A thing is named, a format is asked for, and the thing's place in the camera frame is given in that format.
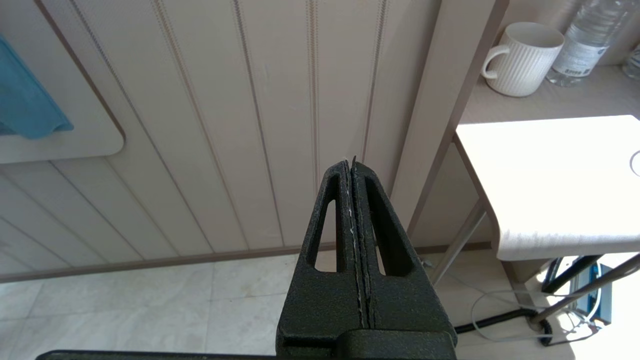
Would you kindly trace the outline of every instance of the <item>teal towel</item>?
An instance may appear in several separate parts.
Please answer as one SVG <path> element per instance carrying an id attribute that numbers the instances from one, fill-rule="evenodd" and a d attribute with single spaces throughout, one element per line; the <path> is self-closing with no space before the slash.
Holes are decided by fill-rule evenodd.
<path id="1" fill-rule="evenodd" d="M 39 139 L 53 131 L 73 128 L 44 87 L 0 36 L 0 135 L 20 134 L 27 139 Z"/>

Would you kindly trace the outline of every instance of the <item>plastic water bottle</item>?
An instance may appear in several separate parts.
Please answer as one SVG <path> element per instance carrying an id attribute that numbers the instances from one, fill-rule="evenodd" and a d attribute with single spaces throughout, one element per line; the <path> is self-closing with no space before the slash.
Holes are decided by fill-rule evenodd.
<path id="1" fill-rule="evenodd" d="M 588 76 L 629 20 L 640 0 L 586 0 L 564 34 L 564 46 L 547 79 L 575 86 Z"/>
<path id="2" fill-rule="evenodd" d="M 631 52 L 627 61 L 622 65 L 622 71 L 636 80 L 640 80 L 640 45 L 636 46 L 636 50 Z"/>

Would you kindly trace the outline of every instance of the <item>chair leg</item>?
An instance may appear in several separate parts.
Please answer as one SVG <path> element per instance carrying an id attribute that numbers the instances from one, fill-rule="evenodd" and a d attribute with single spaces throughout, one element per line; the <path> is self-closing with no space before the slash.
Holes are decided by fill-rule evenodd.
<path id="1" fill-rule="evenodd" d="M 433 275 L 431 276 L 431 282 L 433 285 L 438 284 L 438 281 L 442 278 L 444 273 L 447 271 L 453 260 L 456 258 L 460 250 L 465 246 L 467 241 L 471 235 L 473 235 L 474 231 L 480 224 L 480 221 L 484 218 L 486 211 L 484 210 L 484 205 L 480 199 L 476 202 L 473 209 L 467 216 L 464 224 L 460 227 L 456 237 L 453 239 L 453 242 L 447 248 L 447 251 L 444 253 L 444 257 L 438 263 L 435 270 L 433 271 Z"/>

